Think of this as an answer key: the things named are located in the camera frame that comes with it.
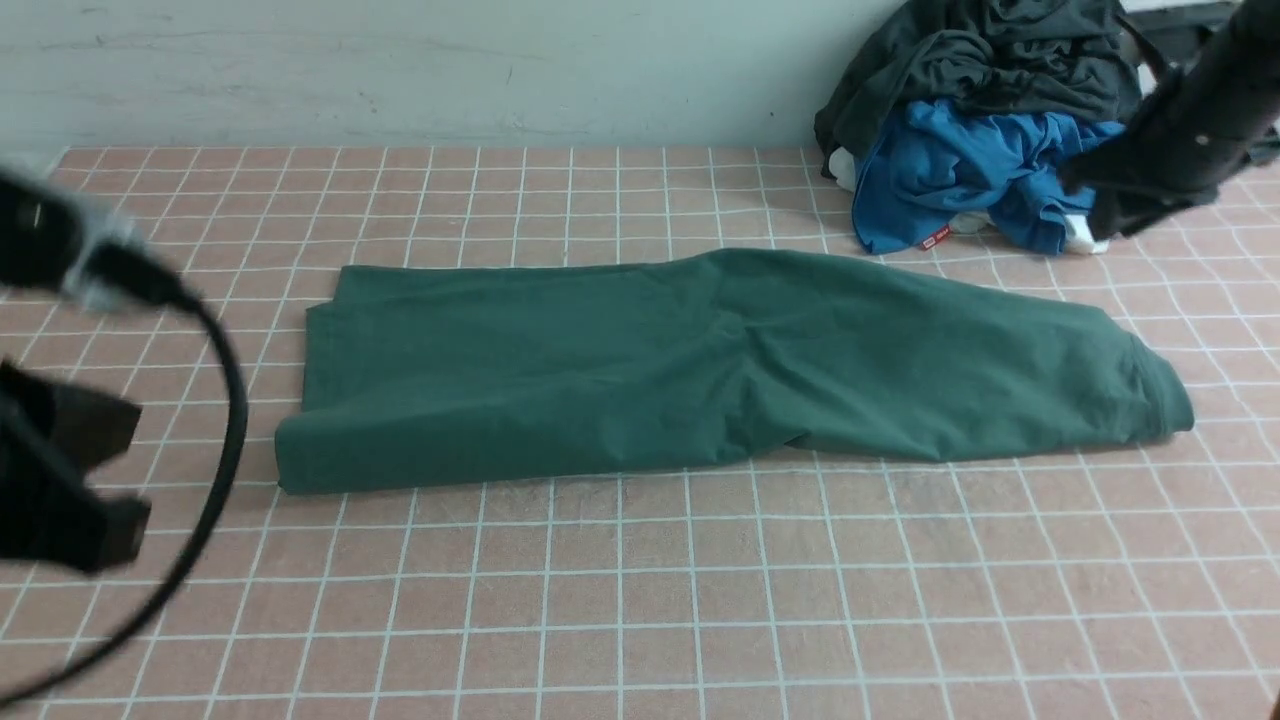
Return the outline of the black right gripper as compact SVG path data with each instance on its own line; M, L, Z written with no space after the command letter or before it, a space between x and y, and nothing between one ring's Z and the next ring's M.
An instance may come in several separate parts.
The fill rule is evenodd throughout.
M1091 190L1087 224L1097 240L1132 237L1219 197L1226 155L1207 138L1148 143L1134 135L1111 138L1068 159L1065 190Z

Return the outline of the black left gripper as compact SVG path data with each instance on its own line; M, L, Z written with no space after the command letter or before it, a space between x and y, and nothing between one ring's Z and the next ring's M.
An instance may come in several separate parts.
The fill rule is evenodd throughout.
M151 505L102 496L91 471L125 454L141 407L91 386L1 369L1 557L84 575L132 564Z

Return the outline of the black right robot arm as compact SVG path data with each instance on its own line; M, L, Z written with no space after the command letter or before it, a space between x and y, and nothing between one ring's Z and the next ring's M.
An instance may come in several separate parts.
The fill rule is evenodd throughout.
M1124 132L1059 170L1062 187L1094 191L1097 240L1133 237L1217 201L1249 165L1279 113L1277 9L1243 1L1188 70L1157 70L1157 86Z

